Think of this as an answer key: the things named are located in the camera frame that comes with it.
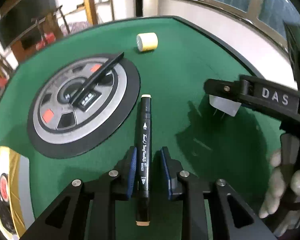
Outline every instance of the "black pen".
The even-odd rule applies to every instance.
[[[151,96],[141,96],[140,135],[138,139],[137,226],[149,226],[149,181],[151,165]]]

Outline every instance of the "red object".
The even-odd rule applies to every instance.
[[[6,78],[0,78],[0,88],[4,88],[8,80]]]
[[[48,109],[44,112],[43,116],[42,116],[42,119],[48,123],[51,121],[51,119],[53,118],[54,116],[54,113],[51,111],[51,109]]]
[[[0,193],[5,202],[9,201],[8,195],[8,181],[5,176],[1,176],[0,178]]]
[[[95,64],[95,65],[90,69],[90,71],[91,71],[91,72],[96,72],[100,67],[101,67],[100,64]]]
[[[56,37],[54,36],[53,33],[48,33],[48,34],[44,34],[48,44],[50,43],[53,43],[56,41]],[[44,43],[44,40],[41,40],[40,42],[38,42],[36,45],[35,45],[35,48],[37,50],[40,50],[42,48],[44,48],[44,46],[46,46],[46,44]]]

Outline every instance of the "white glove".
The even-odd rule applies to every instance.
[[[260,208],[259,217],[265,218],[269,214],[273,214],[277,211],[280,200],[287,188],[287,184],[290,183],[291,189],[300,196],[300,170],[296,171],[290,182],[285,182],[281,173],[281,149],[276,150],[271,158],[270,164],[274,167],[270,179],[269,186],[266,192],[265,200]]]

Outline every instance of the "green felt table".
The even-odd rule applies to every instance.
[[[140,53],[138,33],[155,32],[158,48]],[[223,116],[209,104],[206,79],[233,81],[249,74],[223,46],[173,18],[142,18],[93,27],[48,46],[19,65],[0,101],[0,146],[30,160],[31,199],[35,217],[73,179],[89,181],[111,170],[134,143],[137,108],[116,132],[89,152],[70,159],[50,159],[32,146],[26,123],[37,90],[60,67],[98,53],[125,52],[137,67],[140,95],[152,95],[153,156],[168,146],[183,168],[208,181],[226,179],[257,209],[266,191],[267,157],[280,146],[280,122],[241,107]],[[182,205],[154,192],[152,220],[135,225],[134,201],[116,205],[117,239],[179,239]]]

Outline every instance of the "tape roll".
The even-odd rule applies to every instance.
[[[158,37],[155,33],[140,33],[137,35],[139,51],[147,51],[158,47]]]

